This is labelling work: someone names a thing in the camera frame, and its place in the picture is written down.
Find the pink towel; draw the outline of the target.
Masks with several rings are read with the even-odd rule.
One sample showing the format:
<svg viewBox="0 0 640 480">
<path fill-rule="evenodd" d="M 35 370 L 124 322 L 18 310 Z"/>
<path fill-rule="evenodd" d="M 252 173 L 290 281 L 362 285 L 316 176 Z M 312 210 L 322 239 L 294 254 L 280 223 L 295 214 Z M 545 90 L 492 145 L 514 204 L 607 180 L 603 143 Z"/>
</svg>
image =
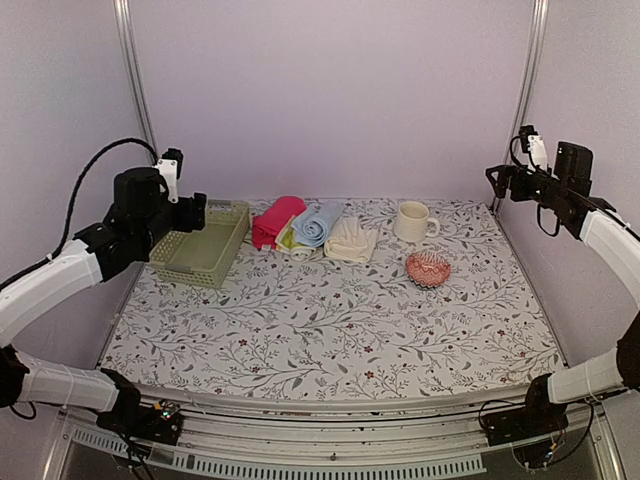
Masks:
<svg viewBox="0 0 640 480">
<path fill-rule="evenodd" d="M 252 244 L 262 250 L 276 248 L 276 237 L 292 217 L 306 210 L 303 199 L 296 196 L 278 198 L 262 215 L 255 216 L 252 224 Z"/>
</svg>

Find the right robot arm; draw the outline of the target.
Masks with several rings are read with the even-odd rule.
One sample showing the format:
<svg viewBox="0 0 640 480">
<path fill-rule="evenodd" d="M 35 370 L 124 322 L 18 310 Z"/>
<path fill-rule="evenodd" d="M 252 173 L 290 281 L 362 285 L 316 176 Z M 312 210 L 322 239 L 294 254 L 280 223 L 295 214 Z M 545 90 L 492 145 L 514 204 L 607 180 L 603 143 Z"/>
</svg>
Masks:
<svg viewBox="0 0 640 480">
<path fill-rule="evenodd" d="M 542 139 L 526 141 L 528 165 L 515 162 L 485 170 L 497 198 L 533 201 L 550 210 L 559 228 L 593 250 L 613 271 L 635 301 L 639 300 L 639 236 L 601 198 L 588 195 L 593 153 L 586 147 L 560 142 L 555 165 L 546 159 Z M 537 436 L 568 404 L 616 395 L 639 388 L 639 319 L 635 318 L 608 352 L 574 367 L 534 379 L 517 415 L 517 427 Z"/>
</svg>

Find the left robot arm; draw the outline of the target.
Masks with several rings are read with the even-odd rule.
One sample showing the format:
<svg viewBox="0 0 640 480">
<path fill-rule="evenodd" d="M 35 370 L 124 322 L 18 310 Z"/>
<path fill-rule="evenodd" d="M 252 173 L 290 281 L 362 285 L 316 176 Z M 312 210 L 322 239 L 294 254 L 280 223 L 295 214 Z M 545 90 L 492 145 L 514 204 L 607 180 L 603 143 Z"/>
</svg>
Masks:
<svg viewBox="0 0 640 480">
<path fill-rule="evenodd" d="M 128 434 L 148 426 L 139 390 L 111 370 L 86 370 L 17 351 L 14 338 L 60 303 L 105 283 L 131 264 L 147 262 L 171 232 L 205 226 L 207 197 L 177 194 L 178 176 L 158 167 L 127 170 L 114 179 L 104 219 L 77 232 L 62 249 L 1 289 L 1 405 L 47 403 L 92 409 Z"/>
</svg>

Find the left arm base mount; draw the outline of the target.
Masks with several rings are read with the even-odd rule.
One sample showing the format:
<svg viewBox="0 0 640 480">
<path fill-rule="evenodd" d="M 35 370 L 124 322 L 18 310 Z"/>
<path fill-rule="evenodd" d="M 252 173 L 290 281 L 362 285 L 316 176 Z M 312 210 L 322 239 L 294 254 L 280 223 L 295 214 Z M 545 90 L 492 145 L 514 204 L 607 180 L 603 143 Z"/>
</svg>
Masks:
<svg viewBox="0 0 640 480">
<path fill-rule="evenodd" d="M 99 412 L 96 419 L 97 426 L 104 430 L 170 446 L 177 445 L 183 423 L 184 416 L 178 410 L 138 402 L 116 403 L 110 411 Z"/>
</svg>

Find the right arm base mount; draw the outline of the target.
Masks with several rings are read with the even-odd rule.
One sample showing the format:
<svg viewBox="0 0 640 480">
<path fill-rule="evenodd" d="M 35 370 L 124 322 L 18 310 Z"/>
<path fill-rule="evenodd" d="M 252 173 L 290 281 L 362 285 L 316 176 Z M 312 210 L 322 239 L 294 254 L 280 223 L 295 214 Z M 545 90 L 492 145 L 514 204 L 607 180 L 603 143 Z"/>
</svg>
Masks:
<svg viewBox="0 0 640 480">
<path fill-rule="evenodd" d="M 489 446 L 514 444 L 547 435 L 547 439 L 512 450 L 517 463 L 529 470 L 547 467 L 568 427 L 566 405 L 532 407 L 505 400 L 485 402 L 478 423 Z"/>
</svg>

